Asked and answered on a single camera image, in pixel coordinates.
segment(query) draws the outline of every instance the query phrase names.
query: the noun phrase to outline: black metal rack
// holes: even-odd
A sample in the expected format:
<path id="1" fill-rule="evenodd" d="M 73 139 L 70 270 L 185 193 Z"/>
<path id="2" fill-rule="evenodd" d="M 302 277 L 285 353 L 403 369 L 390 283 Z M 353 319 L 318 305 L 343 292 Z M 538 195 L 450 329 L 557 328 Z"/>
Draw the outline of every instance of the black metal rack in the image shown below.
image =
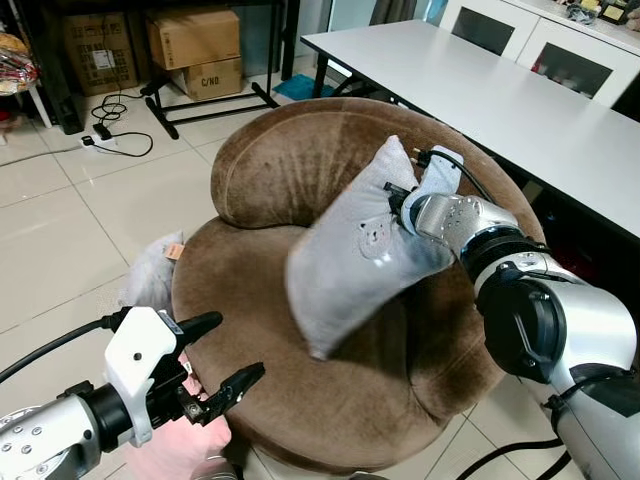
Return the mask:
<path id="1" fill-rule="evenodd" d="M 157 77 L 153 77 L 154 75 L 153 72 L 156 70 L 156 67 L 153 64 L 153 60 L 151 58 L 151 48 L 149 45 L 149 39 L 147 38 L 146 35 L 144 36 L 144 48 L 147 54 L 147 58 L 149 60 L 149 71 L 152 74 L 152 83 L 155 83 L 156 85 L 156 87 L 152 89 L 153 91 L 150 92 L 149 96 L 145 98 L 145 103 L 147 104 L 147 107 L 149 107 L 149 110 L 151 110 L 153 115 L 158 119 L 160 124 L 167 131 L 169 136 L 174 140 L 177 140 L 178 138 L 180 138 L 180 134 L 178 133 L 178 130 L 175 127 L 176 125 L 182 125 L 182 124 L 191 123 L 191 122 L 199 122 L 201 120 L 209 120 L 211 118 L 223 117 L 226 115 L 236 115 L 239 113 L 261 110 L 263 108 L 276 108 L 279 106 L 278 103 L 275 100 L 273 100 L 273 98 L 271 98 L 270 92 L 271 92 L 271 75 L 273 73 L 273 48 L 274 48 L 274 42 L 275 42 L 276 27 L 279 23 L 277 20 L 278 18 L 277 12 L 278 12 L 278 7 L 280 7 L 282 3 L 281 3 L 281 0 L 255 0 L 251 2 L 238 2 L 238 5 L 247 5 L 247 4 L 252 4 L 252 5 L 270 4 L 271 5 L 271 15 L 270 15 L 270 24 L 269 24 L 269 49 L 268 49 L 269 59 L 267 62 L 266 91 L 256 82 L 253 82 L 251 84 L 251 89 L 253 90 L 253 93 L 231 95 L 228 97 L 214 98 L 212 100 L 205 100 L 201 102 L 192 102 L 192 103 L 185 103 L 181 105 L 171 105 L 168 107 L 163 107 L 162 102 L 160 101 L 159 90 L 160 90 L 160 87 L 162 87 L 162 85 L 165 85 L 166 83 L 169 82 L 169 79 L 166 77 L 160 78 L 160 79 Z M 235 5 L 235 3 L 227 3 L 227 5 L 231 6 L 231 5 Z M 141 21 L 143 22 L 143 27 L 144 27 L 142 31 L 146 31 L 146 26 L 144 25 L 144 22 L 145 22 L 144 15 L 140 15 L 140 18 L 141 18 Z M 178 110 L 184 110 L 187 108 L 202 107 L 203 105 L 231 102 L 234 100 L 243 100 L 243 99 L 253 98 L 253 97 L 259 97 L 260 99 L 262 99 L 264 103 L 259 105 L 251 105 L 249 107 L 224 110 L 222 112 L 215 112 L 215 113 L 208 113 L 205 115 L 196 115 L 193 117 L 179 118 L 175 120 L 169 120 L 166 115 L 167 113 L 176 112 Z"/>

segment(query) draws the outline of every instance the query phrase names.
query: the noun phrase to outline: table leg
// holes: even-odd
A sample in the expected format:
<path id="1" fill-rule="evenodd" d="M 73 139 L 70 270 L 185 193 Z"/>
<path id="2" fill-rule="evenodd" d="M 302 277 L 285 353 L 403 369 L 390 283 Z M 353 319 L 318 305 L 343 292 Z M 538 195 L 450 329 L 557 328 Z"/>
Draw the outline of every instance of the table leg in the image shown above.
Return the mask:
<path id="1" fill-rule="evenodd" d="M 298 39 L 298 17 L 300 16 L 300 0 L 287 2 L 287 19 L 284 27 L 284 52 L 282 54 L 282 81 L 289 80 L 293 74 L 293 59 L 296 54 Z"/>
<path id="2" fill-rule="evenodd" d="M 322 54 L 318 55 L 318 65 L 316 66 L 316 81 L 313 84 L 313 98 L 320 98 L 322 87 L 324 86 L 324 76 L 327 74 L 327 64 L 329 58 Z"/>

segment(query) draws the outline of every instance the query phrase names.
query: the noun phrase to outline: robotic arm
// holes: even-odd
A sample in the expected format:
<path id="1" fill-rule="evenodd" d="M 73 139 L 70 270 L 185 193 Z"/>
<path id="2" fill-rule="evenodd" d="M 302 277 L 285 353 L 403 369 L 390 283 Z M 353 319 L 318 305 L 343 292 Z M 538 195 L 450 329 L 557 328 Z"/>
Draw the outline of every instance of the robotic arm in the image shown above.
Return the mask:
<path id="1" fill-rule="evenodd" d="M 420 152 L 418 165 L 427 168 L 433 155 L 450 157 Z M 563 269 L 486 199 L 387 189 L 403 226 L 447 246 L 463 265 L 487 350 L 528 387 L 585 478 L 639 478 L 636 330 L 624 305 Z"/>
<path id="2" fill-rule="evenodd" d="M 108 383 L 94 389 L 85 381 L 43 407 L 0 419 L 0 479 L 82 477 L 102 452 L 129 441 L 141 446 L 169 420 L 184 415 L 207 425 L 264 375 L 262 363 L 243 368 L 207 400 L 182 386 L 188 373 L 178 356 L 220 324 L 218 312 L 178 325 L 163 310 L 134 307 L 103 321 L 116 332 L 105 351 Z"/>

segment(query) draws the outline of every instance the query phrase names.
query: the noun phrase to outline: cardboard box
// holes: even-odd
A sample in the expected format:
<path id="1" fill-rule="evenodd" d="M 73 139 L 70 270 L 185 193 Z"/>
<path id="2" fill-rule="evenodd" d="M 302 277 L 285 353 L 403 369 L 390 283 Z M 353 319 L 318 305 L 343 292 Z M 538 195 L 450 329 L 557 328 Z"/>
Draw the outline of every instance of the cardboard box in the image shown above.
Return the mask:
<path id="1" fill-rule="evenodd" d="M 242 60 L 238 57 L 192 65 L 173 70 L 172 78 L 191 100 L 206 100 L 238 93 L 242 90 Z"/>
<path id="2" fill-rule="evenodd" d="M 64 41 L 86 96 L 138 85 L 123 13 L 65 17 Z"/>
<path id="3" fill-rule="evenodd" d="M 149 12 L 147 31 L 153 60 L 165 70 L 240 56 L 238 17 L 224 7 Z"/>

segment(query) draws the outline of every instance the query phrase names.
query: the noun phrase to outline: chair seat cushion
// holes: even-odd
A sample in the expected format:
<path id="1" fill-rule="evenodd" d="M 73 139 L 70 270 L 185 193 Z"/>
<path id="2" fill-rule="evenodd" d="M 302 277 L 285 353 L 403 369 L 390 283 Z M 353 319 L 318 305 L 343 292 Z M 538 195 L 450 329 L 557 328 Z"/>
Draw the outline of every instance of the chair seat cushion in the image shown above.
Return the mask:
<path id="1" fill-rule="evenodd" d="M 228 414 L 271 456 L 316 471 L 396 464 L 431 443 L 448 418 L 431 416 L 407 372 L 402 295 L 352 334 L 330 361 L 313 360 L 289 311 L 288 249 L 304 228 L 242 230 L 214 219 L 176 265 L 178 320 L 217 310 L 220 327 L 188 349 L 207 392 L 254 362 L 266 375 Z"/>

